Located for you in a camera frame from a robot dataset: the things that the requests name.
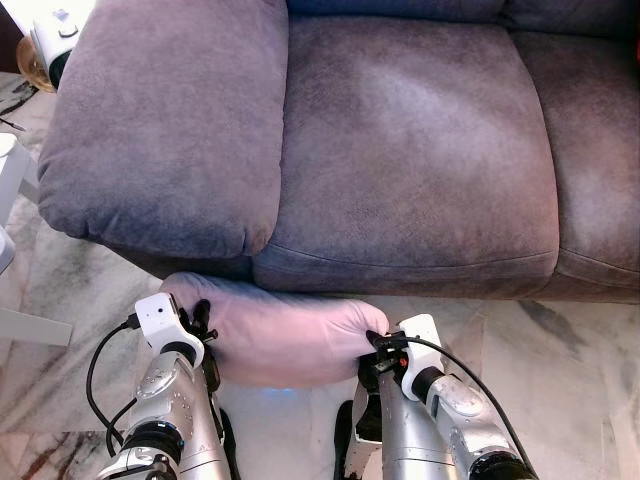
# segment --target marble floor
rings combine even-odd
[[[54,102],[38,93],[7,116],[27,128],[18,136],[34,155]],[[101,246],[51,230],[22,198],[8,231],[18,253],[0,276],[0,306],[72,323],[74,331],[66,349],[0,340],[0,478],[94,478],[108,455],[84,395],[90,356],[160,281]],[[542,479],[640,478],[637,306],[365,300],[391,322],[434,316],[444,342],[500,399]],[[107,416],[131,398],[149,361],[138,335],[119,334],[100,359],[95,396]],[[223,383],[219,398],[234,426],[243,480],[330,480],[335,414],[354,388],[353,380],[295,390]],[[381,478],[380,462],[372,458],[367,480]]]

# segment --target gray sofa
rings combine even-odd
[[[164,277],[637,302],[635,0],[98,0],[40,212]]]

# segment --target sofa seat cushion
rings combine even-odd
[[[259,284],[506,296],[548,280],[553,163],[505,30],[294,17],[289,49],[280,209],[254,259]]]
[[[640,287],[640,90],[633,49],[517,33],[540,95],[556,168],[558,273]]]

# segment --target seam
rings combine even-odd
[[[293,276],[304,276],[305,279],[309,278],[309,274],[308,272],[304,272],[304,271],[300,271],[300,270],[294,270],[291,268],[286,268],[286,267],[281,267],[281,266],[275,266],[275,265],[259,265],[256,268],[259,269],[259,271],[271,271],[271,272],[279,272],[279,273],[286,273],[289,275],[293,275]],[[433,270],[434,267],[426,267],[424,268],[424,270]],[[513,273],[505,273],[505,274],[500,274],[500,275],[493,275],[493,274],[484,274],[484,275],[477,275],[475,276],[473,279],[469,279],[469,278],[465,278],[465,277],[460,277],[460,275],[456,275],[456,272],[445,272],[445,275],[439,275],[437,278],[425,278],[425,279],[420,279],[417,280],[420,283],[424,283],[424,282],[443,282],[443,281],[463,281],[463,280],[473,280],[475,281],[485,281],[485,280],[513,280],[514,279],[514,274]],[[527,275],[527,276],[520,276],[518,277],[518,280],[546,280],[549,277],[549,275],[544,275],[544,274],[540,274],[540,275]],[[345,279],[350,279],[351,277],[347,276],[347,277],[340,277],[339,279],[336,280],[345,280]]]
[[[638,287],[636,285],[630,285],[627,282],[608,282],[606,280],[594,280],[593,278],[587,278],[584,275],[575,274],[573,272],[567,272],[562,267],[558,267],[555,275],[562,275],[563,277],[572,278],[574,280],[580,280],[581,282],[588,283],[590,285],[597,285],[599,287],[610,287],[610,288],[622,288],[624,290],[637,290]]]
[[[592,257],[588,257],[586,255],[582,255],[580,253],[574,252],[572,250],[569,250],[567,248],[561,248],[561,251],[570,253],[571,255],[575,255],[576,257],[580,257],[580,258],[584,258],[585,260],[589,260],[597,265],[602,265],[603,267],[607,267],[607,268],[612,268],[614,270],[617,270],[621,273],[632,273],[634,275],[638,275],[640,272],[636,271],[636,270],[629,270],[628,268],[622,268],[622,267],[616,267],[615,265],[611,265],[610,263],[606,263],[600,260],[596,260],[595,258]]]
[[[582,6],[582,4],[584,3],[584,0],[579,0],[571,9],[571,11],[564,17],[561,18],[560,21],[556,24],[555,26],[555,31],[560,33],[561,29],[565,28],[567,26],[567,24],[569,23],[569,20],[571,20],[573,18],[573,16],[576,14],[576,12],[580,9],[580,7]]]
[[[501,263],[501,262],[510,262],[513,260],[524,260],[524,259],[529,259],[529,258],[535,258],[535,257],[541,257],[541,256],[545,256],[545,255],[549,255],[549,254],[554,254],[555,251],[553,250],[549,250],[546,252],[541,252],[541,253],[534,253],[532,255],[523,255],[521,257],[511,257],[511,258],[503,258],[503,259],[499,259],[499,260],[492,260],[489,262],[478,262],[478,263],[467,263],[467,264],[463,264],[463,265],[378,265],[378,264],[373,264],[373,263],[359,263],[359,262],[350,262],[350,261],[345,261],[345,260],[336,260],[333,258],[325,258],[325,257],[320,257],[318,255],[312,255],[310,253],[303,253],[303,252],[299,252],[297,250],[292,250],[290,248],[287,247],[283,247],[282,245],[278,245],[277,243],[271,243],[269,244],[270,247],[275,247],[275,248],[279,248],[281,250],[285,250],[287,252],[291,252],[291,253],[295,253],[296,255],[300,255],[303,257],[309,257],[309,258],[314,258],[317,260],[322,260],[325,262],[333,262],[333,263],[342,263],[342,264],[347,264],[347,265],[357,265],[360,267],[377,267],[377,268],[406,268],[406,269],[436,269],[436,268],[463,268],[463,267],[475,267],[475,266],[482,266],[482,265],[491,265],[491,264],[495,264],[495,263]]]

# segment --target white marble tile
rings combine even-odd
[[[74,325],[68,348],[14,342],[0,391],[0,431],[58,432],[99,428],[84,383],[100,339],[154,293],[159,281],[106,248],[42,225],[22,311]],[[120,333],[96,368],[94,396],[107,416],[132,395],[138,333]]]
[[[627,349],[640,348],[640,305],[542,302],[573,325],[588,328]]]
[[[25,131],[22,132],[8,125],[0,124],[0,132],[14,134],[18,137],[20,143],[37,159],[49,122],[53,116],[55,102],[56,95],[53,93],[36,93],[19,109],[3,115],[3,118],[19,124]]]
[[[2,480],[22,480],[2,453],[0,453],[0,472],[2,472]]]
[[[6,433],[0,435],[0,451],[13,468],[20,466],[22,456],[31,439],[30,433]]]
[[[640,348],[603,340],[600,353],[620,478],[635,480],[640,478]]]
[[[108,461],[102,432],[37,433],[17,473],[24,480],[92,480]]]
[[[4,378],[4,367],[9,359],[12,341],[8,338],[0,338],[0,389],[2,388],[2,380]]]
[[[487,312],[483,380],[543,478],[620,478],[598,337],[552,312],[528,311],[494,302]]]
[[[487,318],[483,314],[476,313],[448,346],[449,351],[458,359],[462,360],[465,365],[480,378],[482,378],[483,340],[486,322]],[[463,381],[470,380],[467,378],[467,375],[451,361],[446,358],[443,358],[442,361],[447,373],[455,373]]]
[[[331,478],[335,417],[353,398],[355,385],[355,380],[307,389],[223,384],[218,397],[233,426],[242,478]]]

